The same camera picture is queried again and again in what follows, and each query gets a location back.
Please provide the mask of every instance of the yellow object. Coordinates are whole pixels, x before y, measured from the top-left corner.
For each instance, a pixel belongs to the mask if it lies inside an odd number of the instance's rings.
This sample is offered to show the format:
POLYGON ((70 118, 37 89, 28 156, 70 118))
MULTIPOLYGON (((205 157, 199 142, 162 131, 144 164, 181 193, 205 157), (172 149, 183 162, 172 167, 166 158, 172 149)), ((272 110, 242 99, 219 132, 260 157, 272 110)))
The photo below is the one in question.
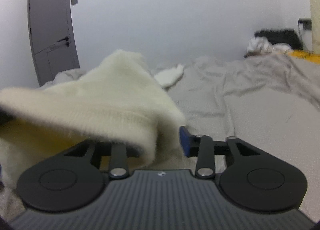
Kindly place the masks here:
POLYGON ((303 58, 316 64, 320 64, 320 54, 312 54, 307 51, 295 50, 292 53, 288 53, 291 57, 303 58))

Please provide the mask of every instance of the door handle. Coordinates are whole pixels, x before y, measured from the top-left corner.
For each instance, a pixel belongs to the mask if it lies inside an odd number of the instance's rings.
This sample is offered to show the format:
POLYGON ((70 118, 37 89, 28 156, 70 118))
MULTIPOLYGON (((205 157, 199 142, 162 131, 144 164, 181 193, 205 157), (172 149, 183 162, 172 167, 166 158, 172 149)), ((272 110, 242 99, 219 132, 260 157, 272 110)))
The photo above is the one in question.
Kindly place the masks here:
POLYGON ((69 40, 69 37, 68 36, 66 36, 65 38, 63 38, 63 39, 59 39, 58 41, 57 41, 57 43, 59 43, 59 42, 61 42, 61 41, 63 41, 63 40, 65 40, 65 41, 68 41, 69 40))

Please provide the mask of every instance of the gray door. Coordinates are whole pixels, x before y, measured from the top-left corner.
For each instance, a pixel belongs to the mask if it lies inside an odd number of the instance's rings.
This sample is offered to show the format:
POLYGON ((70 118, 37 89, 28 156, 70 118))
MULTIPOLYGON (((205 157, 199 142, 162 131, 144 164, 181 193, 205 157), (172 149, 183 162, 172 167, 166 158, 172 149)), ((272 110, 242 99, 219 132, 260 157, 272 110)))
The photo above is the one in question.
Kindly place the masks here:
POLYGON ((57 73, 79 68, 70 0, 28 0, 31 51, 39 85, 57 73))

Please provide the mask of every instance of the silver screw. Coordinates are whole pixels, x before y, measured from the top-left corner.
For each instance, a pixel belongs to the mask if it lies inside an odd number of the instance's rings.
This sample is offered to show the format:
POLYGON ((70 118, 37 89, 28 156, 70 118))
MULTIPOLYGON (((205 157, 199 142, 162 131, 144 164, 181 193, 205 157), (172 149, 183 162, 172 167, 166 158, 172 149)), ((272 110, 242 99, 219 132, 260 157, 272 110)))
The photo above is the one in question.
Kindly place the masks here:
POLYGON ((127 173, 127 171, 124 169, 124 168, 115 168, 115 169, 112 169, 110 171, 111 175, 112 176, 115 176, 115 177, 121 177, 123 176, 124 174, 127 173))
POLYGON ((211 176, 213 174, 213 170, 210 168, 201 168, 198 169, 198 174, 203 177, 211 176))

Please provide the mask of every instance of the wrinkled blanket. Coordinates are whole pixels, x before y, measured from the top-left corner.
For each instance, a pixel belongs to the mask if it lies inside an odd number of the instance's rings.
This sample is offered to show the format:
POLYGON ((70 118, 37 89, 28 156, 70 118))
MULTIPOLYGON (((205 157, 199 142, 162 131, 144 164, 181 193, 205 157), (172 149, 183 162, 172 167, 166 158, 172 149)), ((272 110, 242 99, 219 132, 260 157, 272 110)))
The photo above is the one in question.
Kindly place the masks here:
MULTIPOLYGON (((308 180, 300 208, 320 219, 320 65, 284 55, 201 57, 168 93, 191 133, 237 136, 299 168, 308 180)), ((216 162, 222 171, 223 159, 216 162)))

